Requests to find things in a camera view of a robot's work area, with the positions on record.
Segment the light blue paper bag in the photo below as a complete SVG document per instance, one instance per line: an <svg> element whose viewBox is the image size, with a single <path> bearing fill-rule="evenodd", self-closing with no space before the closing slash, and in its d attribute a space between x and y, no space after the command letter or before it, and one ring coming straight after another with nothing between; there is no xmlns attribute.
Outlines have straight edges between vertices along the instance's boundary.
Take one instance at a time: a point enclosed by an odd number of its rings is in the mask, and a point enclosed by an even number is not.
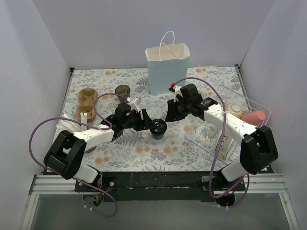
<svg viewBox="0 0 307 230"><path fill-rule="evenodd" d="M174 82L187 76L190 51L186 44L175 42L175 33L168 31L159 46L145 50L148 86L151 95L168 92Z"/></svg>

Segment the yellow patterned bowl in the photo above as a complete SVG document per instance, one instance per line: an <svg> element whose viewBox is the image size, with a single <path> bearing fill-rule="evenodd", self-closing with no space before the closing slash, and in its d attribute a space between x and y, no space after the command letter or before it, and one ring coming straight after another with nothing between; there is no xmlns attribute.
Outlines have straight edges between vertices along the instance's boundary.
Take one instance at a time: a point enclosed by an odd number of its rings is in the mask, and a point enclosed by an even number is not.
<svg viewBox="0 0 307 230"><path fill-rule="evenodd" d="M228 113L234 115L239 119L243 116L242 107L236 103L228 103L225 108Z"/></svg>

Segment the pink cylindrical bottle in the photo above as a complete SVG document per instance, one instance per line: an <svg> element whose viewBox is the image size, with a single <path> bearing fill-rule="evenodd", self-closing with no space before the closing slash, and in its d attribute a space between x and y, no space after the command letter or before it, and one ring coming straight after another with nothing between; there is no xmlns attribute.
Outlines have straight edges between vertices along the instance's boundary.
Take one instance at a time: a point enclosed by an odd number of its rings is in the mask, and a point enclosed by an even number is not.
<svg viewBox="0 0 307 230"><path fill-rule="evenodd" d="M248 124L258 126L261 122L266 119L266 115L263 111L253 111L242 115L241 120Z"/></svg>

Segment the clear plastic dish rack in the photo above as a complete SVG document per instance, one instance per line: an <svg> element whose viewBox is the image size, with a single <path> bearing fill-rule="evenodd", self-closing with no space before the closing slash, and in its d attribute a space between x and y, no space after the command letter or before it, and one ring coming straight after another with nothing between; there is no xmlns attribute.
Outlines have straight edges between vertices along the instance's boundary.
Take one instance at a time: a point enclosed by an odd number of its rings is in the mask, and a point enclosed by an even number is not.
<svg viewBox="0 0 307 230"><path fill-rule="evenodd" d="M257 127L266 125L271 116L269 109L260 104L250 100L249 98L231 90L230 88L219 85L219 95L221 96L225 105L229 103L236 103L243 109L243 115L253 111L263 111L266 119ZM205 112L205 119L196 118L185 134L185 141L189 150L200 155L202 159L206 160L206 167L209 170L215 156L215 150L219 143L219 138L222 134L223 127L223 106L216 95L211 96L212 99L218 102L209 111ZM235 149L229 159L217 158L215 163L215 170L219 170L228 164L240 158L241 141L244 134L251 134L255 131L255 126L244 122L226 111L226 127L224 136L230 136L236 142Z"/></svg>

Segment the brown cardboard cup carrier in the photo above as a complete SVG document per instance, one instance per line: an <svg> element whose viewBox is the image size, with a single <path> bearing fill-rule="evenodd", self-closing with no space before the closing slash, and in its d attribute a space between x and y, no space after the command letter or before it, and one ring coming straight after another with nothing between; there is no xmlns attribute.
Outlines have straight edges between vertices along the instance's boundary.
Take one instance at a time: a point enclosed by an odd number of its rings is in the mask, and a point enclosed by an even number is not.
<svg viewBox="0 0 307 230"><path fill-rule="evenodd" d="M75 116L81 121L81 113L87 113L87 121L92 122L96 117L94 111L94 101L97 99L97 91L93 88L83 88L79 91L79 105L76 109Z"/></svg>

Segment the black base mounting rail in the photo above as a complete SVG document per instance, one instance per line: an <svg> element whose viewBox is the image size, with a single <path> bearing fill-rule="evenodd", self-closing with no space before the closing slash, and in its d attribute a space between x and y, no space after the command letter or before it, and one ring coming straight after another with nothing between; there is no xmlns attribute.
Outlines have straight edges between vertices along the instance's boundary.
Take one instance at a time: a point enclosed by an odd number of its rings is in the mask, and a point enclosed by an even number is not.
<svg viewBox="0 0 307 230"><path fill-rule="evenodd" d="M105 172L102 188L116 201L138 200L199 200L213 202L207 187L208 172ZM235 195L286 193L280 173L259 173L245 179L235 189ZM99 192L74 179L65 180L52 173L37 175L30 194L96 195Z"/></svg>

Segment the white paper napkins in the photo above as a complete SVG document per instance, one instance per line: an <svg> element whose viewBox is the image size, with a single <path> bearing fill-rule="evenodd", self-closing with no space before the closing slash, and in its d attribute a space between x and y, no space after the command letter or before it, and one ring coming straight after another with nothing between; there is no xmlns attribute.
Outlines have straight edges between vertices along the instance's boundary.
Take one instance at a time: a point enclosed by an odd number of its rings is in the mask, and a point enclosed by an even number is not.
<svg viewBox="0 0 307 230"><path fill-rule="evenodd" d="M87 113L80 113L80 115L81 115L81 122L87 124ZM67 130L71 133L86 131L88 129L87 126L83 126L68 120L60 120L56 125L56 128L58 131Z"/></svg>

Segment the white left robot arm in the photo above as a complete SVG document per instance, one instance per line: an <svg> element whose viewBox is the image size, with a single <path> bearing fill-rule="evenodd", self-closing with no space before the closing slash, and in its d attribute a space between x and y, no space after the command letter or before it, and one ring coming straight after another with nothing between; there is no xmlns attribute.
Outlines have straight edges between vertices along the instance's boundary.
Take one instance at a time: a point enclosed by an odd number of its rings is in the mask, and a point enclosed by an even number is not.
<svg viewBox="0 0 307 230"><path fill-rule="evenodd" d="M82 163L83 155L97 145L118 139L125 129L150 130L155 137L161 137L167 129L162 119L152 120L145 109L137 111L129 104L120 103L115 113L102 121L98 129L71 133L61 131L44 158L44 164L68 180L85 181L90 191L96 192L102 186L99 171Z"/></svg>

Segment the dark takeout coffee cup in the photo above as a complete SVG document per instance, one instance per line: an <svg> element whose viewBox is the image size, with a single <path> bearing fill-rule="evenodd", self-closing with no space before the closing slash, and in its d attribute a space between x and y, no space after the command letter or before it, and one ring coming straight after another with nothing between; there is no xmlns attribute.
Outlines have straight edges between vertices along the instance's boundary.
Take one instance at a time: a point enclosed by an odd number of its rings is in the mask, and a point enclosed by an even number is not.
<svg viewBox="0 0 307 230"><path fill-rule="evenodd" d="M160 140L160 139L162 139L163 138L163 134L161 134L161 135L155 135L155 134L152 134L152 137L155 139L155 140Z"/></svg>

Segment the black plastic cup lid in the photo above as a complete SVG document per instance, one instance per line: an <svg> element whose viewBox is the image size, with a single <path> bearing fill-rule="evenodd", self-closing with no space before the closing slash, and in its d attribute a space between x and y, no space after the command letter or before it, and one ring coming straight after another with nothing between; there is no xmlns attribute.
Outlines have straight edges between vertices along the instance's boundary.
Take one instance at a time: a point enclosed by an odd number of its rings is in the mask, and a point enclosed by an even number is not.
<svg viewBox="0 0 307 230"><path fill-rule="evenodd" d="M155 127L150 129L150 132L155 136L162 136L167 130L167 124L163 119L154 119Z"/></svg>

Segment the blue-grey ceramic mug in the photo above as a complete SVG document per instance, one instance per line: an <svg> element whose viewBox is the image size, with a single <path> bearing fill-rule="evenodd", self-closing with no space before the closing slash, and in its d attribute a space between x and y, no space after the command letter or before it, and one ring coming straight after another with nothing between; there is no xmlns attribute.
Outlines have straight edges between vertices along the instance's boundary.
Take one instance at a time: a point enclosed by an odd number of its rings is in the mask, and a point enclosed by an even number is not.
<svg viewBox="0 0 307 230"><path fill-rule="evenodd" d="M206 93L204 93L203 91L198 90L198 93L202 96L202 98L206 98Z"/></svg>

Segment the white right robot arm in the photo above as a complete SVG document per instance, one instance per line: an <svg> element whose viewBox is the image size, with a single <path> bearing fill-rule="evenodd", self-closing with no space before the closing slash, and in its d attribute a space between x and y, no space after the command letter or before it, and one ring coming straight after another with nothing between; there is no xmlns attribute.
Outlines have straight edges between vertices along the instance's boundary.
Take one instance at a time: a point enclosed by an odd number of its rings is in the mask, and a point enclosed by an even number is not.
<svg viewBox="0 0 307 230"><path fill-rule="evenodd" d="M256 175L278 159L274 137L267 126L257 127L227 113L216 100L203 97L194 84L183 87L172 84L169 90L174 98L167 102L167 122L180 121L192 114L216 126L241 147L239 158L212 178L214 187L226 191L239 178Z"/></svg>

